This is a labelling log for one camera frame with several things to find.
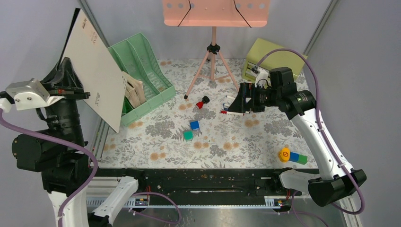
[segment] paper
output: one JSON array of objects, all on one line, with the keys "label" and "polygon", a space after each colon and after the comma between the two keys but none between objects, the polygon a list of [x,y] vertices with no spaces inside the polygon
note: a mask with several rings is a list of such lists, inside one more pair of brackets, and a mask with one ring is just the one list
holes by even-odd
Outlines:
[{"label": "paper", "polygon": [[64,57],[90,92],[85,102],[118,133],[127,80],[82,10],[73,20]]},{"label": "paper", "polygon": [[143,91],[142,81],[134,79],[132,76],[130,76],[128,73],[126,73],[124,71],[122,73],[123,73],[124,77],[127,79],[127,90],[129,87],[133,87],[140,103],[144,104],[146,102],[146,98],[145,98],[145,94]]},{"label": "paper", "polygon": [[134,109],[140,106],[138,95],[135,92],[135,89],[131,87],[129,83],[127,85],[127,89],[125,90],[125,97],[128,99],[128,102],[132,105],[132,107],[134,107]]}]

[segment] white bracket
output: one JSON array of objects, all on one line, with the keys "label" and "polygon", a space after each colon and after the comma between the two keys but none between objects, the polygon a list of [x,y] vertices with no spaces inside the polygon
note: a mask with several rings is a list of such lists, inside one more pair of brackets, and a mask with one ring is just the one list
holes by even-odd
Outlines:
[{"label": "white bracket", "polygon": [[280,181],[284,188],[291,188],[309,194],[308,181],[319,177],[319,174],[308,174],[291,169],[280,174]]},{"label": "white bracket", "polygon": [[44,100],[40,95],[34,92],[18,93],[14,96],[17,110],[29,110],[41,107],[48,107],[61,99],[63,96],[50,96]]},{"label": "white bracket", "polygon": [[5,113],[10,112],[11,103],[6,98],[0,98],[0,109],[3,109]]},{"label": "white bracket", "polygon": [[[56,227],[58,227],[58,212],[61,204],[67,196],[61,192],[49,193],[49,198],[53,204],[53,210],[56,217]],[[63,210],[63,227],[88,227],[87,207],[86,207],[87,187],[82,189],[74,198],[72,198]]]},{"label": "white bracket", "polygon": [[138,180],[130,176],[122,177],[114,191],[93,212],[99,217],[106,217],[108,215],[109,223],[113,224],[121,208],[123,208],[124,204],[137,189]]}]

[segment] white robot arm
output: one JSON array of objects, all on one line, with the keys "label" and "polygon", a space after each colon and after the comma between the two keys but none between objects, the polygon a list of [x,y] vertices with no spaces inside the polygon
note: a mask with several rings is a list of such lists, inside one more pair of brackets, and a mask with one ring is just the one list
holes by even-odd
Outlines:
[{"label": "white robot arm", "polygon": [[[355,187],[344,168],[358,185],[366,180],[366,175],[363,170],[354,170],[341,153],[327,128],[324,127],[321,113],[319,113],[319,121],[322,128],[319,128],[318,119],[316,119],[316,100],[313,95],[307,90],[297,91],[292,70],[287,67],[273,69],[270,73],[258,68],[254,73],[257,76],[255,84],[241,83],[238,96],[228,111],[256,113],[263,112],[266,106],[278,107],[300,130],[320,172],[314,175],[293,169],[283,169],[279,174],[281,187],[308,193],[319,206],[326,206],[351,195]],[[266,77],[270,78],[270,81],[266,80],[266,83],[262,83]],[[324,130],[325,136],[333,147],[333,152],[339,157],[341,163],[333,156],[321,130]]]},{"label": "white robot arm", "polygon": [[[123,208],[124,204],[138,189],[138,180],[130,176],[124,176],[120,179],[120,182],[113,190],[113,192],[107,197],[107,199],[92,213],[92,218],[88,218],[87,213],[87,187],[81,190],[64,208],[63,227],[89,227],[89,222],[92,219],[103,219],[108,220],[104,223],[104,226],[112,226],[118,213]],[[53,204],[54,214],[57,217],[58,211],[61,204],[66,200],[67,195],[65,193],[53,191],[48,194]],[[91,226],[103,226],[102,221],[96,222]]]}]

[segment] green cube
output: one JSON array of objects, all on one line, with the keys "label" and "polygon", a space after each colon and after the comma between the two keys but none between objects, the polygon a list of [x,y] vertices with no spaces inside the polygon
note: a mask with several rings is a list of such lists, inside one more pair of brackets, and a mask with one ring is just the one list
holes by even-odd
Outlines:
[{"label": "green cube", "polygon": [[184,134],[184,139],[185,139],[186,141],[191,141],[191,140],[193,139],[192,130],[184,131],[183,134]]},{"label": "green cube", "polygon": [[305,155],[299,155],[297,163],[305,165],[308,162],[308,157]]}]

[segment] music stand tripod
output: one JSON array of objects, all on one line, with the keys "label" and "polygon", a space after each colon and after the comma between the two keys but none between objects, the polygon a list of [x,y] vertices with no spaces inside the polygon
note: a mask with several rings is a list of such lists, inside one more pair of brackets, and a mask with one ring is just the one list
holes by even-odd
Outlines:
[{"label": "music stand tripod", "polygon": [[[218,79],[230,77],[231,80],[233,81],[236,89],[239,90],[239,86],[238,86],[237,82],[235,81],[234,76],[231,73],[230,68],[228,67],[226,59],[224,58],[223,53],[220,51],[220,46],[216,44],[216,30],[217,30],[217,27],[215,27],[215,26],[212,27],[212,42],[207,47],[206,55],[203,58],[202,63],[200,64],[199,69],[195,74],[195,77],[193,78],[191,84],[189,85],[188,91],[184,95],[184,99],[188,98],[188,95],[191,92],[192,87],[195,84],[195,81],[196,81],[196,79],[198,77],[207,78],[207,79],[210,79],[211,81],[215,81],[215,80],[218,80]],[[221,60],[222,60],[222,62],[224,64],[228,74],[225,75],[225,76],[222,76],[222,77],[215,78],[214,77],[214,73],[215,73],[215,64],[216,64],[216,55],[217,54],[220,56],[220,58],[221,58]],[[201,73],[203,65],[205,64],[206,61],[210,61],[210,60],[211,60],[210,75],[209,76],[201,75],[200,73]]]}]

